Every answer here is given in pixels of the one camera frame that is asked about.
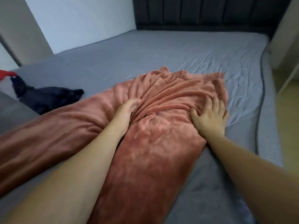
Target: gray mattress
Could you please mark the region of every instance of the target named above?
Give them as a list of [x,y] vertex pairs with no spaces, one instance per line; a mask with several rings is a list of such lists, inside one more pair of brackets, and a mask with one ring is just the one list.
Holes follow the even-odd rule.
[[[231,115],[226,136],[282,166],[267,44],[257,33],[134,30],[16,72],[34,87],[82,88],[85,98],[163,65],[172,72],[224,72]],[[0,218],[49,172],[3,197]],[[250,211],[217,158],[204,149],[165,223],[244,222],[254,222]]]

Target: mattress border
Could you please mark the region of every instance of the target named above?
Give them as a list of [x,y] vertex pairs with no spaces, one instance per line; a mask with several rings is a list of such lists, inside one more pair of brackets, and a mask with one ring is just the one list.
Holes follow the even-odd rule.
[[261,56],[261,76],[263,81],[263,98],[256,130],[256,153],[263,159],[283,167],[282,151],[277,131],[275,97],[276,91],[270,67],[269,44]]

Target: wooden floor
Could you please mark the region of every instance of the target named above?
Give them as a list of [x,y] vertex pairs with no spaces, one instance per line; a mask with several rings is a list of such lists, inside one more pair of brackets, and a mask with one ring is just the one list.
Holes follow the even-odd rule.
[[284,166],[299,175],[299,79],[277,95],[276,117]]

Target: upholstered headboard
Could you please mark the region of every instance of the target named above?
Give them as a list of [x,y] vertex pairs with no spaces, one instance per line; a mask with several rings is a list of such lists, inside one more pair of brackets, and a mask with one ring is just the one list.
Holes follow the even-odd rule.
[[273,36],[290,0],[133,0],[138,30],[245,31]]

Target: orange blanket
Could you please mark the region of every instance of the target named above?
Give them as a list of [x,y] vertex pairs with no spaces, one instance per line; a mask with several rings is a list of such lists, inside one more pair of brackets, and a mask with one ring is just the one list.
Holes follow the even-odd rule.
[[141,98],[88,223],[162,223],[206,141],[190,108],[228,96],[222,73],[166,67],[56,109],[0,137],[0,196],[76,154],[128,98]]

